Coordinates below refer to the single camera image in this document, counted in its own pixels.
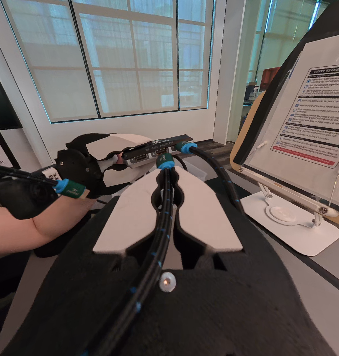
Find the person's left forearm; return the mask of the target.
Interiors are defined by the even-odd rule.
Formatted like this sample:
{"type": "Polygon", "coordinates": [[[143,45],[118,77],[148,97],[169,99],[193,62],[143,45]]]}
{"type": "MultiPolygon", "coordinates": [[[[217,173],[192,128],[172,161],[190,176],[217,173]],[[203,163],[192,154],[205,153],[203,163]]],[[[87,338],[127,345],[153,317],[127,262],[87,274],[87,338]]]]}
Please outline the person's left forearm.
{"type": "Polygon", "coordinates": [[[39,216],[17,220],[0,207],[0,257],[39,248],[74,228],[97,199],[61,196],[39,216]]]}

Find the large grid window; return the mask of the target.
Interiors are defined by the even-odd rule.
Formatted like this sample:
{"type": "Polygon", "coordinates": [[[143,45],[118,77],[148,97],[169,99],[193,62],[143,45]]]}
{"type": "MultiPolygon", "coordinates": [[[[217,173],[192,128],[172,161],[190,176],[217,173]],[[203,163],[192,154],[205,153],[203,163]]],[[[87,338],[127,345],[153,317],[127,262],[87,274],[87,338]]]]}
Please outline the large grid window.
{"type": "Polygon", "coordinates": [[[208,108],[214,5],[2,1],[50,123],[208,108]]]}

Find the clear plastic storage box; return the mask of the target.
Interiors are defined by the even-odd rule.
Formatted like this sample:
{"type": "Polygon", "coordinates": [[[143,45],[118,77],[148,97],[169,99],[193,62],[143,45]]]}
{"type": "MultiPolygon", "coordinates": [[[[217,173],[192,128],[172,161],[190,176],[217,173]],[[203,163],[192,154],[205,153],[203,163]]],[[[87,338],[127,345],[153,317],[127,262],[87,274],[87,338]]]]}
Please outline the clear plastic storage box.
{"type": "Polygon", "coordinates": [[[198,157],[190,157],[190,158],[174,158],[176,166],[179,166],[192,175],[197,176],[202,181],[207,181],[208,173],[203,170],[203,164],[200,164],[200,159],[198,157]]]}

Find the red box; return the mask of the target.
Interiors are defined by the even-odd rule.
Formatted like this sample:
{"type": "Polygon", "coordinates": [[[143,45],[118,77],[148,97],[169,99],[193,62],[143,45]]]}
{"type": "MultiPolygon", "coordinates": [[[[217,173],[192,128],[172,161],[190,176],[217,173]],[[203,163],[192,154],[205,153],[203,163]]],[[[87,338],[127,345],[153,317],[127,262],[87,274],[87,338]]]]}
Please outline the red box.
{"type": "Polygon", "coordinates": [[[281,67],[267,68],[262,72],[261,91],[266,91],[281,67]]]}

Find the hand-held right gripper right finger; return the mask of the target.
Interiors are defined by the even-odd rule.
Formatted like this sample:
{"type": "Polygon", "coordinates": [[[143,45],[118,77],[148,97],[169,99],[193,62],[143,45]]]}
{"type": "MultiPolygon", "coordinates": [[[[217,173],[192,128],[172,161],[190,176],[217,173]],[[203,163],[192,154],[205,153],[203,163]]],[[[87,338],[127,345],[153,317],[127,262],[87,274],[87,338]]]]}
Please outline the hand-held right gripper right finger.
{"type": "Polygon", "coordinates": [[[177,206],[174,245],[184,254],[240,252],[244,250],[219,199],[199,178],[181,166],[172,169],[177,206]]]}

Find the instruction sheet in clear holder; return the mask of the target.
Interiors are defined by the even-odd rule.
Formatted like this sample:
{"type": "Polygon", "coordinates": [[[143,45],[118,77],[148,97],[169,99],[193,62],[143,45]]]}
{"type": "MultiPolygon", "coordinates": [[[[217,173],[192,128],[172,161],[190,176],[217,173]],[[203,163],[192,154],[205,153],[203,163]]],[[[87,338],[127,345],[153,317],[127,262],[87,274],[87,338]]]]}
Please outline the instruction sheet in clear holder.
{"type": "Polygon", "coordinates": [[[339,1],[281,66],[234,163],[339,212],[339,1]]]}

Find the black wall screen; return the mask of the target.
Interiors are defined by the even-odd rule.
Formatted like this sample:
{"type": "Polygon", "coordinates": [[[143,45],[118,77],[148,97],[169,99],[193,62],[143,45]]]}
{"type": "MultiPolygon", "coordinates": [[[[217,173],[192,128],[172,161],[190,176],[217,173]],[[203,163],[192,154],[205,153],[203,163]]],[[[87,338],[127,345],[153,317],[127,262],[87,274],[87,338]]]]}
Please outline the black wall screen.
{"type": "Polygon", "coordinates": [[[23,125],[12,106],[7,92],[0,82],[0,130],[22,129],[23,125]]]}

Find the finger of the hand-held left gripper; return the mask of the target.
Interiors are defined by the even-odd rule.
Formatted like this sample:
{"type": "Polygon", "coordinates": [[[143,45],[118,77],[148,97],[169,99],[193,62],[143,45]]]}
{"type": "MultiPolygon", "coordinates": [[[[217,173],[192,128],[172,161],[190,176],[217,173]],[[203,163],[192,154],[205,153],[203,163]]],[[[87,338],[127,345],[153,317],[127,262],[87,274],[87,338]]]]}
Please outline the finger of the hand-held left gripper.
{"type": "Polygon", "coordinates": [[[138,180],[156,165],[156,161],[146,161],[136,168],[125,165],[125,170],[120,171],[117,171],[116,168],[122,166],[121,164],[115,164],[115,160],[99,161],[99,165],[104,174],[104,179],[99,183],[99,188],[111,188],[138,180]]]}
{"type": "Polygon", "coordinates": [[[110,134],[110,137],[92,142],[87,144],[89,154],[96,160],[107,160],[107,157],[112,153],[122,153],[127,148],[135,148],[146,143],[152,142],[152,139],[136,135],[136,134],[110,134]]]}

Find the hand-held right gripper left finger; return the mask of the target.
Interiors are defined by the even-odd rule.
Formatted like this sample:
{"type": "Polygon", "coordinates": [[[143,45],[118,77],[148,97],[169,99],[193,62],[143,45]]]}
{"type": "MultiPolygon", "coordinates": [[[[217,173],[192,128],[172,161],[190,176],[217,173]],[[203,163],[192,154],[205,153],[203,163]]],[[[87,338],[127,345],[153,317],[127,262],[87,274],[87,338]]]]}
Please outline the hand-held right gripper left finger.
{"type": "Polygon", "coordinates": [[[125,190],[94,247],[95,253],[125,256],[156,231],[163,180],[164,171],[156,169],[125,190]]]}

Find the white sign stand base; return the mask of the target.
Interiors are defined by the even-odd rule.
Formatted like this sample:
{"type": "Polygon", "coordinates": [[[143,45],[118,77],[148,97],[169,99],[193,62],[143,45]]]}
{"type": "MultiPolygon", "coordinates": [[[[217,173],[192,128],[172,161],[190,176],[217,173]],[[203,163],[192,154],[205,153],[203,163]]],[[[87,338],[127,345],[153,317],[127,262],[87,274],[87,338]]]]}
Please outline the white sign stand base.
{"type": "Polygon", "coordinates": [[[264,185],[261,191],[241,199],[248,216],[296,252],[315,257],[339,240],[339,228],[277,196],[264,185]]]}

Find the glass partition window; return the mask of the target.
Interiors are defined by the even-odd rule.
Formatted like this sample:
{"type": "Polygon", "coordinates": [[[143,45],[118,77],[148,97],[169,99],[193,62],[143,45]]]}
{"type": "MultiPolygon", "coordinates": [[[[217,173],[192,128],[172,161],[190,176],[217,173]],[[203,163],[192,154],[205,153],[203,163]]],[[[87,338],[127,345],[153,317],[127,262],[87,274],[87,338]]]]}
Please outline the glass partition window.
{"type": "Polygon", "coordinates": [[[246,1],[240,49],[239,94],[244,94],[239,132],[260,90],[262,72],[281,67],[331,1],[246,1]]]}

